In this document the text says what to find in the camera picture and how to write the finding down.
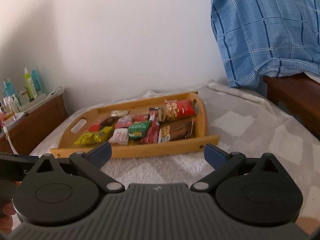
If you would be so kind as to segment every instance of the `white wall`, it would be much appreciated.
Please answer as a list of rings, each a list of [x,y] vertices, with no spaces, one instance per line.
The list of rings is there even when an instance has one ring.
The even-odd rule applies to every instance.
[[[210,7],[210,0],[0,0],[0,68],[23,86],[23,68],[36,67],[47,92],[68,88],[71,112],[149,89],[225,82]]]

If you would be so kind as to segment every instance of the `pink snack package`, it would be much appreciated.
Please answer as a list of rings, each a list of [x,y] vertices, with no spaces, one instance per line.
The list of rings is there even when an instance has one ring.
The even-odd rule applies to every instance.
[[[113,133],[113,136],[110,138],[110,143],[118,143],[127,145],[129,141],[129,133],[127,128],[116,129]]]
[[[133,121],[132,121],[132,117],[130,115],[126,115],[124,117],[121,117],[116,126],[115,126],[115,129],[119,129],[119,128],[128,128],[130,125],[133,124]]]

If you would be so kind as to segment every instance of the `bed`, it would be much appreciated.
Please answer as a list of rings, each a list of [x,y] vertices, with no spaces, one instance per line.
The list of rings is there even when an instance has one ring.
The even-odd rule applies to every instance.
[[[208,116],[208,134],[221,136],[218,146],[227,152],[240,151],[247,157],[273,153],[299,186],[304,197],[301,216],[320,220],[320,142],[296,119],[265,98],[229,88],[212,80],[198,90]],[[167,94],[182,92],[170,91]],[[148,91],[129,98],[162,96]],[[72,114],[31,153],[41,156],[56,148],[64,129],[90,108]],[[101,169],[126,187],[130,183],[185,182],[190,186],[213,171],[203,152],[151,158],[112,159]],[[14,217],[14,228],[19,221]]]

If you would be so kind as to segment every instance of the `human hand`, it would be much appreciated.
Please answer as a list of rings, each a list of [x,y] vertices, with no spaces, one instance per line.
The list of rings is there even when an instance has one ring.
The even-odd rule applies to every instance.
[[[12,201],[4,205],[2,211],[5,214],[5,216],[0,218],[0,230],[3,231],[6,235],[8,235],[12,231],[12,216],[16,213]]]
[[[296,224],[308,235],[320,227],[320,221],[310,217],[298,217]]]

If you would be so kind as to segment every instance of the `tray handle hole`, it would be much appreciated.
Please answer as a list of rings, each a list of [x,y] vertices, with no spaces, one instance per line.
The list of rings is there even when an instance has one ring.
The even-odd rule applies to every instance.
[[[80,119],[72,128],[71,132],[77,133],[87,123],[86,119]]]
[[[195,109],[196,114],[198,115],[200,113],[199,105],[197,103],[197,100],[193,100],[193,108]]]

